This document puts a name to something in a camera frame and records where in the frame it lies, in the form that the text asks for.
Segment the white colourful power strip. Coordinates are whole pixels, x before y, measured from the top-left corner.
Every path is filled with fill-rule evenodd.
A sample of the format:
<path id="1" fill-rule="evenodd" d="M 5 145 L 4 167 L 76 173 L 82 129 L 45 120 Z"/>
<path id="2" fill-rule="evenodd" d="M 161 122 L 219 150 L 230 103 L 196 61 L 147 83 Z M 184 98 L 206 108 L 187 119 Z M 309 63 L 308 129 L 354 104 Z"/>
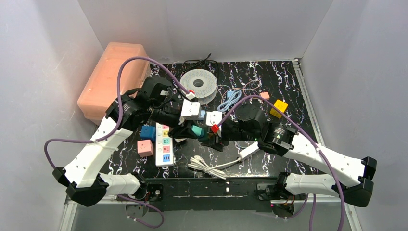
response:
<path id="1" fill-rule="evenodd" d="M 166 169 L 174 165 L 173 139 L 169 137 L 169 126 L 155 124 L 155 165 Z"/>

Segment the white small power strip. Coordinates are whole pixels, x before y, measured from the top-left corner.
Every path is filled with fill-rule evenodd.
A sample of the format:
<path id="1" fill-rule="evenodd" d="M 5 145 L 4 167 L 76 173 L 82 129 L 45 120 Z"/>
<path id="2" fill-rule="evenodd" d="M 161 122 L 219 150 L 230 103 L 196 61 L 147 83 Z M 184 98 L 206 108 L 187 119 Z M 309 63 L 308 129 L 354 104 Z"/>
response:
<path id="1" fill-rule="evenodd" d="M 246 160 L 247 158 L 249 158 L 253 154 L 257 153 L 259 150 L 260 149 L 258 147 L 258 142 L 255 141 L 254 143 L 252 143 L 248 147 L 246 147 L 243 150 L 238 152 L 238 160 L 240 162 L 243 162 L 244 160 Z"/>

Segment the light blue usb charger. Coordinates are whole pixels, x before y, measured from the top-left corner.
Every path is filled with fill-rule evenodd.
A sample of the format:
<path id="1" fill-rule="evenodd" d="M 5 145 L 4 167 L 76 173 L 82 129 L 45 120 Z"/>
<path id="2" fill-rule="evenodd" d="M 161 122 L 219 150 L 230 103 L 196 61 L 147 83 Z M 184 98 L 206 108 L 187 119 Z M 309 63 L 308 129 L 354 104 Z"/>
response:
<path id="1" fill-rule="evenodd" d="M 206 111 L 202 110 L 200 113 L 200 120 L 205 120 Z"/>

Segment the white plug with cable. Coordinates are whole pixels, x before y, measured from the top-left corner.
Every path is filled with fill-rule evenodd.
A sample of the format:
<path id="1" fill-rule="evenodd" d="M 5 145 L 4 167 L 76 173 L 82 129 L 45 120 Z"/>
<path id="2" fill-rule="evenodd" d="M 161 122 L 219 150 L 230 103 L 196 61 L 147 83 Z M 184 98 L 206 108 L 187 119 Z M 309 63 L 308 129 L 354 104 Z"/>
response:
<path id="1" fill-rule="evenodd" d="M 240 158 L 237 158 L 231 162 L 227 162 L 221 165 L 216 165 L 216 166 L 209 166 L 204 159 L 199 156 L 199 155 L 195 155 L 194 157 L 190 158 L 190 162 L 187 164 L 188 168 L 194 169 L 194 170 L 198 170 L 198 171 L 202 171 L 206 174 L 209 174 L 215 178 L 219 178 L 219 179 L 223 179 L 225 180 L 226 177 L 226 173 L 224 171 L 219 170 L 219 168 L 222 167 L 229 167 L 230 165 L 236 164 L 240 162 Z"/>

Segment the blue cube adapter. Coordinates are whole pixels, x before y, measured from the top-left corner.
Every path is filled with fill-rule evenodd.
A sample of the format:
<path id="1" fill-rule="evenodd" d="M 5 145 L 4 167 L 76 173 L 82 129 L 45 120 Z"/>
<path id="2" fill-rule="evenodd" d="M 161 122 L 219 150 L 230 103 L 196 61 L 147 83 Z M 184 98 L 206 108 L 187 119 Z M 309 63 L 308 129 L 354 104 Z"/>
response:
<path id="1" fill-rule="evenodd" d="M 155 143 L 156 128 L 154 126 L 142 126 L 140 130 L 140 138 L 142 140 L 150 140 L 152 143 Z"/>

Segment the white yellow cube adapter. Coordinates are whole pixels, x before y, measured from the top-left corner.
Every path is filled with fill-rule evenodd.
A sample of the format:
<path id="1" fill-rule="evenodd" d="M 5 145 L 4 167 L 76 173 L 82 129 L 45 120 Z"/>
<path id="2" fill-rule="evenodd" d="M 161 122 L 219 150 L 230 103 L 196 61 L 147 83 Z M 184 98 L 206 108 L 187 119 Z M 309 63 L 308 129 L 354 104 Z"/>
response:
<path id="1" fill-rule="evenodd" d="M 284 113 L 288 107 L 288 104 L 282 100 L 276 100 L 274 106 L 277 108 L 277 110 L 272 108 L 269 113 L 276 118 L 282 118 L 282 114 L 280 112 Z"/>

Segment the pink cube adapter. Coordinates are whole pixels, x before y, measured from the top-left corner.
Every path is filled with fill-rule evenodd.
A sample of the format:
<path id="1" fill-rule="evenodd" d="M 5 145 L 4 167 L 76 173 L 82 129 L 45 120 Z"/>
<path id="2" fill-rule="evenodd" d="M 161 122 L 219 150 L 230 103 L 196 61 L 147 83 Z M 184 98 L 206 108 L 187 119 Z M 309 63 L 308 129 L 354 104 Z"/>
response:
<path id="1" fill-rule="evenodd" d="M 148 157 L 154 155 L 154 146 L 151 140 L 137 141 L 137 153 L 140 157 Z"/>

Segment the green cube adapter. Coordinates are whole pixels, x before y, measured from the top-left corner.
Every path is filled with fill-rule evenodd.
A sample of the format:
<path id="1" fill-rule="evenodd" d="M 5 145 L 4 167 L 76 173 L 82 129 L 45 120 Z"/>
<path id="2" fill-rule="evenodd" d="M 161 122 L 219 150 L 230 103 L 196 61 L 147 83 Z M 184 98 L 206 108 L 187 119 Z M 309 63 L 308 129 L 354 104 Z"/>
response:
<path id="1" fill-rule="evenodd" d="M 219 136 L 213 133 L 207 133 L 203 137 L 199 138 L 198 141 L 202 146 L 211 146 L 220 144 Z"/>

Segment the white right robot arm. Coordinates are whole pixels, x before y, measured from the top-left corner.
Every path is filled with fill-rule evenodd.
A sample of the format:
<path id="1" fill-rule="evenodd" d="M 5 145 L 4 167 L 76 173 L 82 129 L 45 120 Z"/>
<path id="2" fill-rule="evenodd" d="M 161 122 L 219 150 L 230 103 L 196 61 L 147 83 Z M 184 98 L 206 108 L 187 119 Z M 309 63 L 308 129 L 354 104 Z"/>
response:
<path id="1" fill-rule="evenodd" d="M 289 197 L 322 194 L 342 197 L 345 203 L 367 207 L 373 194 L 377 161 L 371 157 L 353 158 L 333 151 L 281 123 L 268 122 L 261 110 L 251 104 L 238 107 L 237 121 L 227 116 L 216 123 L 222 144 L 228 141 L 255 141 L 267 154 L 297 160 L 319 170 L 320 174 L 281 172 L 271 195 Z"/>

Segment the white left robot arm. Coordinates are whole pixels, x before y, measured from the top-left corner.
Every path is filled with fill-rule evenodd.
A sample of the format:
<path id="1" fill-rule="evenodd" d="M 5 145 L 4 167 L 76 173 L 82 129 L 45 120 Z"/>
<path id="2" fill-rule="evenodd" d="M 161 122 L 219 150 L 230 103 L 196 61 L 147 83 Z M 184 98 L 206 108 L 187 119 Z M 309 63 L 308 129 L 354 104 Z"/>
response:
<path id="1" fill-rule="evenodd" d="M 53 176 L 66 187 L 68 197 L 84 206 L 92 206 L 108 195 L 144 195 L 145 178 L 139 173 L 108 175 L 101 168 L 118 147 L 148 120 L 170 127 L 169 136 L 196 139 L 193 121 L 182 117 L 188 100 L 171 96 L 171 82 L 160 76 L 148 77 L 141 88 L 120 94 L 107 108 L 97 131 L 83 140 L 83 149 L 66 166 L 54 167 Z"/>

